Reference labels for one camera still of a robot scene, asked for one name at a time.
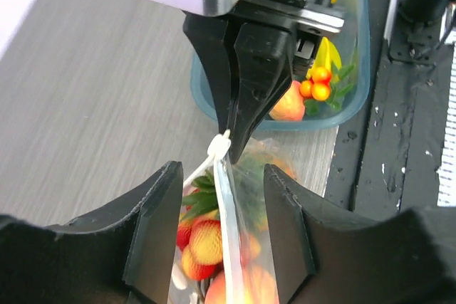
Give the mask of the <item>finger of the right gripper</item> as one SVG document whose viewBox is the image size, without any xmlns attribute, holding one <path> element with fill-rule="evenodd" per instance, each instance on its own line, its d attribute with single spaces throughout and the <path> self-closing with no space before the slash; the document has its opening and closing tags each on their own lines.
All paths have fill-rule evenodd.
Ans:
<svg viewBox="0 0 456 304">
<path fill-rule="evenodd" d="M 239 161 L 253 131 L 291 85 L 295 43 L 295 28 L 241 26 L 234 43 L 237 84 L 227 125 L 231 163 Z"/>
</svg>

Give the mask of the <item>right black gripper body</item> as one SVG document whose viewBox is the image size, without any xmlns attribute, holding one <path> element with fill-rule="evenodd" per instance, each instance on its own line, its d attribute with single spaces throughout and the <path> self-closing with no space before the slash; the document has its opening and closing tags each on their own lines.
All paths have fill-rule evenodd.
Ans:
<svg viewBox="0 0 456 304">
<path fill-rule="evenodd" d="M 306 77 L 323 37 L 341 32 L 346 10 L 330 0 L 239 0 L 229 18 L 268 27 L 296 29 L 293 72 Z"/>
</svg>

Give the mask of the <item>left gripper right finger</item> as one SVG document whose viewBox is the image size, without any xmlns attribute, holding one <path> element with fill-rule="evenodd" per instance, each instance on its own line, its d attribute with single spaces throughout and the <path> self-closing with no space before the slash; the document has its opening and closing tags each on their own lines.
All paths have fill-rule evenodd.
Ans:
<svg viewBox="0 0 456 304">
<path fill-rule="evenodd" d="M 264 168 L 280 303 L 453 303 L 455 210 L 411 208 L 375 221 Z"/>
</svg>

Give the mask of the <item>orange toy pineapple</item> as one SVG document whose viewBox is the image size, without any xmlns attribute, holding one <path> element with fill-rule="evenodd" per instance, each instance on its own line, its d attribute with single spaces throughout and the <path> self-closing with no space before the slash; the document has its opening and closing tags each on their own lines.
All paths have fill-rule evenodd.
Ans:
<svg viewBox="0 0 456 304">
<path fill-rule="evenodd" d="M 297 176 L 291 163 L 274 149 L 264 145 L 247 147 L 229 173 L 229 190 L 233 195 L 237 216 L 252 232 L 268 228 L 264 201 L 264 166 L 274 164 L 292 179 Z M 183 196 L 186 212 L 180 218 L 195 219 L 218 209 L 213 168 L 208 167 L 190 183 L 192 189 Z"/>
</svg>

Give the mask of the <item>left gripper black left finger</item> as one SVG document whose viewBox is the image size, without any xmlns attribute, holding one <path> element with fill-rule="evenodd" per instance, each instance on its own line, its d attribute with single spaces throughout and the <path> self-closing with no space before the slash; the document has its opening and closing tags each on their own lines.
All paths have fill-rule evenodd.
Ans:
<svg viewBox="0 0 456 304">
<path fill-rule="evenodd" d="M 180 162 L 67 224 L 1 216 L 3 303 L 166 303 L 182 200 Z"/>
</svg>

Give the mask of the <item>red cherry bunch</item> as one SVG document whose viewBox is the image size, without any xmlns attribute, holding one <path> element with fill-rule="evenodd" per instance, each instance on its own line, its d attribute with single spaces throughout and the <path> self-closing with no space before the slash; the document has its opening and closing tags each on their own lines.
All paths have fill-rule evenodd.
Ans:
<svg viewBox="0 0 456 304">
<path fill-rule="evenodd" d="M 214 210 L 194 219 L 180 216 L 176 244 L 182 252 L 182 269 L 194 281 L 208 279 L 223 264 L 221 223 L 216 217 L 218 213 L 218 210 Z M 252 232 L 242 236 L 240 253 L 243 266 L 259 256 L 261 245 L 257 233 L 266 228 L 267 220 L 263 217 L 254 223 Z"/>
</svg>

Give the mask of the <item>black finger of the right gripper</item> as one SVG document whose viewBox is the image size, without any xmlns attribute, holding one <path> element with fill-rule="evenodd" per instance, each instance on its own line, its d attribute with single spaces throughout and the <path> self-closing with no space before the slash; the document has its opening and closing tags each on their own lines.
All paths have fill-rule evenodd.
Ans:
<svg viewBox="0 0 456 304">
<path fill-rule="evenodd" d="M 225 17 L 187 14 L 183 31 L 199 57 L 212 94 L 219 132 L 229 127 L 234 102 L 234 39 L 236 25 Z"/>
</svg>

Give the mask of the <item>clear zip top bag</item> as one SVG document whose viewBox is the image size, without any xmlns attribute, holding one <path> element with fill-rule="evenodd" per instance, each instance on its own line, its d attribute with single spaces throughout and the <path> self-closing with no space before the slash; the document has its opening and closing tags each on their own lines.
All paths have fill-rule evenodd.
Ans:
<svg viewBox="0 0 456 304">
<path fill-rule="evenodd" d="M 186 178 L 182 197 L 189 194 L 190 183 L 208 167 L 213 168 L 217 204 L 222 230 L 223 264 L 212 276 L 203 281 L 188 278 L 181 265 L 182 252 L 177 247 L 172 266 L 169 303 L 278 303 L 274 263 L 269 237 L 266 231 L 256 237 L 261 252 L 253 261 L 243 266 L 241 263 L 241 238 L 251 232 L 237 216 L 233 195 L 229 190 L 229 173 L 234 165 L 229 158 L 231 147 L 230 131 L 216 135 L 207 148 L 207 158 Z M 248 142 L 247 147 L 264 145 L 279 152 L 272 140 Z"/>
</svg>

